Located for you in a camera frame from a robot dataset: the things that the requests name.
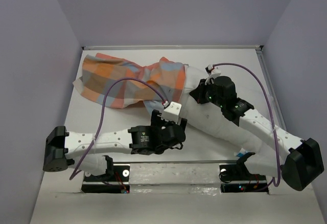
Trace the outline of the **white pillow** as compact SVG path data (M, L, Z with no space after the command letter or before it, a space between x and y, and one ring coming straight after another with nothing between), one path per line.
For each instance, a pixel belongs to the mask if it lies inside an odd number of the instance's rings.
M252 133L227 120L217 106L211 103L198 104L190 95L190 92L198 86L199 81L206 77L206 72L192 66L185 66L185 83L178 101L182 105L180 115L187 119L191 126L204 133L228 141L248 152L254 152L255 154L245 162L251 174L277 177L274 149Z

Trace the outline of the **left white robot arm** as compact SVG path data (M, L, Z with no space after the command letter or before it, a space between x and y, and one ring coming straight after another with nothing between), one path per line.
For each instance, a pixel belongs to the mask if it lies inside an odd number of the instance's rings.
M153 110L148 126L107 132L98 137L68 132L65 126L57 126L45 141L43 170L60 172L77 167L106 181L113 175L110 153L160 155L167 149L181 150L188 121L179 116L175 116L176 121L168 120L167 116L167 112Z

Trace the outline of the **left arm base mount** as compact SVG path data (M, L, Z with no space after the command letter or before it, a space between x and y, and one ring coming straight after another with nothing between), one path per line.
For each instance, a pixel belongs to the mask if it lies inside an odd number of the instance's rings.
M81 186L83 193L109 193L128 194L130 193L130 164L114 163L107 155L102 156L107 163L104 174L94 176L85 174Z

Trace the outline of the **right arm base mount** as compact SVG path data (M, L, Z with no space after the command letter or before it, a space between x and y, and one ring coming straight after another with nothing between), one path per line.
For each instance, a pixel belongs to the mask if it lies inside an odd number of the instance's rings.
M264 175L251 174L245 167L245 162L255 155L248 152L232 164L219 165L219 180L221 193L269 193L269 183Z

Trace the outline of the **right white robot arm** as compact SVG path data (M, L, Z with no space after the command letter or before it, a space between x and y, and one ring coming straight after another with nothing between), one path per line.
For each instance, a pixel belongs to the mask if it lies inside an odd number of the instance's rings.
M249 102L239 98L233 81L227 76L201 79L190 92L198 104L212 103L236 126L268 144L276 153L277 175L288 186L302 191L324 171L318 142L303 140L266 119Z

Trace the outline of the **orange blue checked pillowcase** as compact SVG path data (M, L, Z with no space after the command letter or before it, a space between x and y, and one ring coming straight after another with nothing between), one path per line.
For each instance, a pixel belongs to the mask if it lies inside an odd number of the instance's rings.
M84 98L123 109L142 102L148 111L162 110L162 102L179 101L185 83L185 64L162 57L150 65L102 53L87 55L74 88Z

